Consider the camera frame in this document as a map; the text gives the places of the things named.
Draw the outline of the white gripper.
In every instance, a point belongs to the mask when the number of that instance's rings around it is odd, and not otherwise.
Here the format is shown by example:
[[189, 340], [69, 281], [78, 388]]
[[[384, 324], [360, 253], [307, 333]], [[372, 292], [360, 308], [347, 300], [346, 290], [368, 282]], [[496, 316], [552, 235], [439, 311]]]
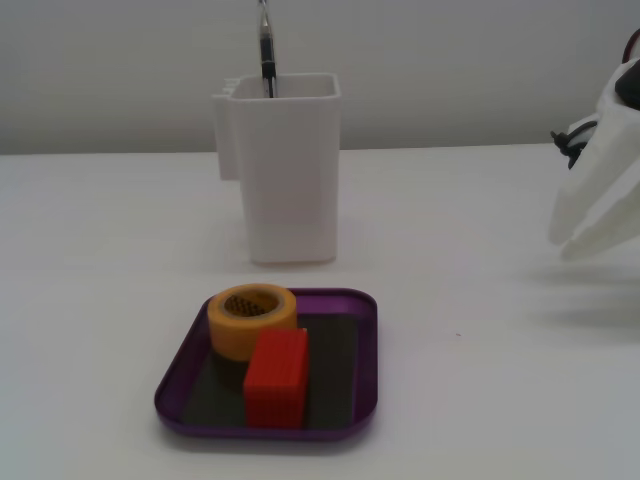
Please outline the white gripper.
[[638, 72], [638, 57], [614, 71], [597, 103], [598, 127], [558, 191], [549, 240], [562, 245], [565, 261], [592, 257], [639, 236], [639, 184], [574, 235], [589, 210], [639, 159], [639, 109], [616, 92], [619, 80]]

